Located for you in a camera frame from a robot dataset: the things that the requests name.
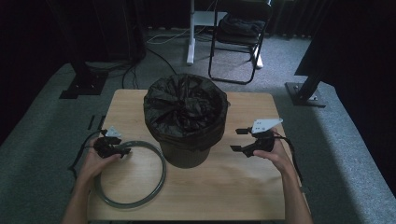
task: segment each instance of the trash bag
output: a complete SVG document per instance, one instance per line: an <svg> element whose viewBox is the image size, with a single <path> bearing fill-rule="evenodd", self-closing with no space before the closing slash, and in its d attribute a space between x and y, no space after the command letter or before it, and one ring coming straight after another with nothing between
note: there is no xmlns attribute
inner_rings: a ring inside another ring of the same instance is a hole
<svg viewBox="0 0 396 224"><path fill-rule="evenodd" d="M208 78L161 78L149 87L143 106L148 130L176 167L204 162L224 134L227 95Z"/></svg>

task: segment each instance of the person's right hand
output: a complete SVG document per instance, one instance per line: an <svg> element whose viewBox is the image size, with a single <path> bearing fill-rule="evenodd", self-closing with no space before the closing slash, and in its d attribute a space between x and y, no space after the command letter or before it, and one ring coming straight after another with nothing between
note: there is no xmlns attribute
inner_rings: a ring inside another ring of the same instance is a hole
<svg viewBox="0 0 396 224"><path fill-rule="evenodd" d="M273 128L272 131L274 132L274 135L277 135L276 128ZM271 152L254 150L253 155L270 160L280 173L284 173L287 167L292 165L285 148L283 148L283 145L278 138L275 139L274 148Z"/></svg>

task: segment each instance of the black metal base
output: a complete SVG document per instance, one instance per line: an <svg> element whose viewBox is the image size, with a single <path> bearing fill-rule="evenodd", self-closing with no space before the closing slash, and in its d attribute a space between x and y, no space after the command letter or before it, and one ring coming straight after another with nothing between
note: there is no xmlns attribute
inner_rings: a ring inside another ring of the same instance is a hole
<svg viewBox="0 0 396 224"><path fill-rule="evenodd" d="M77 99L79 95L100 95L105 86L108 72L93 72L92 83L86 86L78 84L78 77L75 77L67 91L63 91L59 99Z"/></svg>
<svg viewBox="0 0 396 224"><path fill-rule="evenodd" d="M291 100L294 105L307 105L307 106L317 106L317 107L325 107L326 105L322 102L321 96L318 91L315 91L314 94L308 100L301 100L299 98L298 92L303 86L303 83L296 82L287 82L285 83L286 89L288 89Z"/></svg>

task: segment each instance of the black trash can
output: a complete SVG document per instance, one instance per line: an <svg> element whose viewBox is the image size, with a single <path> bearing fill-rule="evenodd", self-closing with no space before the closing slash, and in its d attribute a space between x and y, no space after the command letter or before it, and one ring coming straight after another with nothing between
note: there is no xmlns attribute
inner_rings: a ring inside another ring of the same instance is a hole
<svg viewBox="0 0 396 224"><path fill-rule="evenodd" d="M204 162L223 136L227 95L210 79L190 74L161 78L144 98L145 122L166 160L179 168Z"/></svg>

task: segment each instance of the table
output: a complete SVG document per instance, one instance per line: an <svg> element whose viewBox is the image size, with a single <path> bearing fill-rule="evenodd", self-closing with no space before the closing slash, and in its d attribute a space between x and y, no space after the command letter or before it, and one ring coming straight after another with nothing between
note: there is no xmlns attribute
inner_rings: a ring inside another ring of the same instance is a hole
<svg viewBox="0 0 396 224"><path fill-rule="evenodd" d="M114 126L123 142L159 143L144 122L144 90L118 90L108 109L104 128ZM232 152L230 145L254 142L235 129L251 127L254 119L277 119L273 97L268 93L226 92L230 107L222 139L210 149L208 158L190 169L167 163L167 177L161 192L150 202L134 209L105 204L92 191L89 220L267 220L284 219L285 206L279 171L268 160L246 158ZM278 132L284 135L281 124ZM290 155L286 143L284 147ZM147 196L161 178L160 159L151 151L133 148L128 156L102 172L102 187L111 199L132 203Z"/></svg>
<svg viewBox="0 0 396 224"><path fill-rule="evenodd" d="M215 13L213 11L195 11L195 2L191 0L190 8L190 40L189 40L189 51L187 53L187 65L194 64L194 54L195 54L195 26L213 26ZM219 12L218 21L220 21L226 15L225 12ZM259 55L257 61L257 68L262 68L262 56Z"/></svg>

